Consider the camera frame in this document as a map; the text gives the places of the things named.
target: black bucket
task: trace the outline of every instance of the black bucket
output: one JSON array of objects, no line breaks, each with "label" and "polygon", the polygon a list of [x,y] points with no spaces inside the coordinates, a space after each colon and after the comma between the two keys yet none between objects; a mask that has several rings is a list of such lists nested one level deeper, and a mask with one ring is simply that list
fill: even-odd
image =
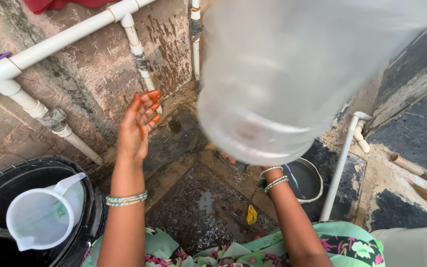
[{"label": "black bucket", "polygon": [[[7,229],[6,211],[12,200],[24,191],[44,188],[83,170],[61,155],[27,160],[0,171],[0,228]],[[56,247],[19,251],[15,240],[0,237],[0,266],[23,264],[31,267],[80,266],[84,255],[105,228],[108,209],[97,185],[88,177],[81,180],[85,205],[80,222],[68,238]]]}]

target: white measuring jug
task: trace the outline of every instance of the white measuring jug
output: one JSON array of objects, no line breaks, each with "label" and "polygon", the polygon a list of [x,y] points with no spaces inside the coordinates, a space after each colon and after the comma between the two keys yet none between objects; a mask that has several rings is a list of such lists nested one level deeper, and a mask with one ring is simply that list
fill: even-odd
[{"label": "white measuring jug", "polygon": [[11,202],[6,224],[19,251],[48,249],[68,237],[82,214],[84,177],[77,173],[56,185],[25,191]]}]

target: red cloth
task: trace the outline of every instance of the red cloth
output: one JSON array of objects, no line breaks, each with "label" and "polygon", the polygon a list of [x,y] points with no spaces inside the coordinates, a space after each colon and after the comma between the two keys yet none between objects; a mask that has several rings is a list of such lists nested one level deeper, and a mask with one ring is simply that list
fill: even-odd
[{"label": "red cloth", "polygon": [[87,8],[98,8],[104,3],[115,0],[24,0],[34,14],[39,15],[46,9],[62,9],[67,3],[77,3]]}]

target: woman's right hand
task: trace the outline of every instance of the woman's right hand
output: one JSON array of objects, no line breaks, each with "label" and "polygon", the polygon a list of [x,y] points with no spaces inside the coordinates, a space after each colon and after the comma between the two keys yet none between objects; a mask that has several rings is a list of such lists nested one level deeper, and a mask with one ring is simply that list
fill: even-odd
[{"label": "woman's right hand", "polygon": [[148,134],[161,115],[155,115],[150,121],[148,118],[160,106],[161,96],[159,90],[134,94],[133,100],[125,110],[118,131],[118,159],[142,162],[147,156]]}]

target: yellow sponge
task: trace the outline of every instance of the yellow sponge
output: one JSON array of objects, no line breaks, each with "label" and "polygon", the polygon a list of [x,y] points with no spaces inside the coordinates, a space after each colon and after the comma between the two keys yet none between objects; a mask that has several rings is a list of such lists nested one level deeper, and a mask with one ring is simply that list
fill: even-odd
[{"label": "yellow sponge", "polygon": [[256,216],[258,214],[256,213],[256,210],[253,209],[252,205],[248,206],[248,215],[246,216],[246,223],[248,223],[248,225],[252,225],[253,223],[256,222]]}]

